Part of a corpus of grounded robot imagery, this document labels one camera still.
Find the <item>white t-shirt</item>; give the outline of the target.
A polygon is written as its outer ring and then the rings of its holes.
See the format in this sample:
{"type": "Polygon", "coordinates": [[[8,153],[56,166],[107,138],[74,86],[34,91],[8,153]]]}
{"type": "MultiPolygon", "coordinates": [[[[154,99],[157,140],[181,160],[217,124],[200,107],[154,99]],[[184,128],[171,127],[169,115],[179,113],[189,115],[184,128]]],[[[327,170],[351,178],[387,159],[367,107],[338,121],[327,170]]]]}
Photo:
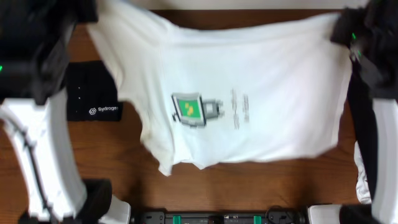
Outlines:
{"type": "Polygon", "coordinates": [[[130,1],[99,1],[88,26],[141,141],[175,164],[310,158],[336,146],[351,62],[338,14],[225,30],[179,27],[130,1]]]}

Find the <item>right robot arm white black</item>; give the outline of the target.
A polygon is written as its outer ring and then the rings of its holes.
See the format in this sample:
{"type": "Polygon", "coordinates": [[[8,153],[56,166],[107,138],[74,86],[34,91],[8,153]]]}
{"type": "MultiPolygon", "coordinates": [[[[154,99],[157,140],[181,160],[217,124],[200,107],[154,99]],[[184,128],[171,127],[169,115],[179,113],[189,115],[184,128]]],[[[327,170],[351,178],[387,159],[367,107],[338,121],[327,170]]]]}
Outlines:
{"type": "Polygon", "coordinates": [[[345,8],[330,42],[349,51],[348,103],[370,202],[311,205],[293,223],[397,223],[397,1],[345,8]]]}

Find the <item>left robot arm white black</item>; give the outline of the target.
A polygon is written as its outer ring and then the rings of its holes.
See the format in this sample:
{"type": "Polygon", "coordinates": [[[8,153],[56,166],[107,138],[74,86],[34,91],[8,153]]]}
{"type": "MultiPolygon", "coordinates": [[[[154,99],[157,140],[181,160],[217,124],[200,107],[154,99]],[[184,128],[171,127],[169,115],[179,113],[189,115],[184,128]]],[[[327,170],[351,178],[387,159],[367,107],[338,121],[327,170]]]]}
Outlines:
{"type": "Polygon", "coordinates": [[[68,44],[95,1],[1,2],[1,119],[27,187],[19,223],[132,223],[107,179],[82,179],[67,126],[68,44]]]}

